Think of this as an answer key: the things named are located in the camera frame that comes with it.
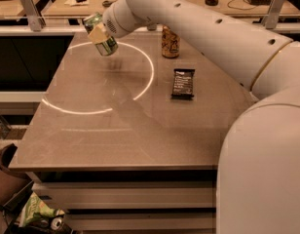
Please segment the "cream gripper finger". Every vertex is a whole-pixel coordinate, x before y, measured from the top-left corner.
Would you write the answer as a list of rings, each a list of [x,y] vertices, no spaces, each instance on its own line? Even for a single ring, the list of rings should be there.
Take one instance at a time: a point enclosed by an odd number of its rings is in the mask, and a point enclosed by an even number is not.
[[[89,30],[89,39],[94,43],[94,44],[100,44],[103,42],[106,42],[109,38],[109,34],[106,31],[106,28],[102,22],[94,25],[90,30]]]

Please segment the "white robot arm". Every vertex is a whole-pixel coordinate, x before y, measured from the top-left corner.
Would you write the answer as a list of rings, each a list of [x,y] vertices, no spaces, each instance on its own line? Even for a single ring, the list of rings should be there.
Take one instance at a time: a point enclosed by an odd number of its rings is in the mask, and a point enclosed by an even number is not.
[[[258,99],[221,148],[216,234],[300,234],[300,43],[186,0],[117,0],[90,38],[103,43],[152,23]]]

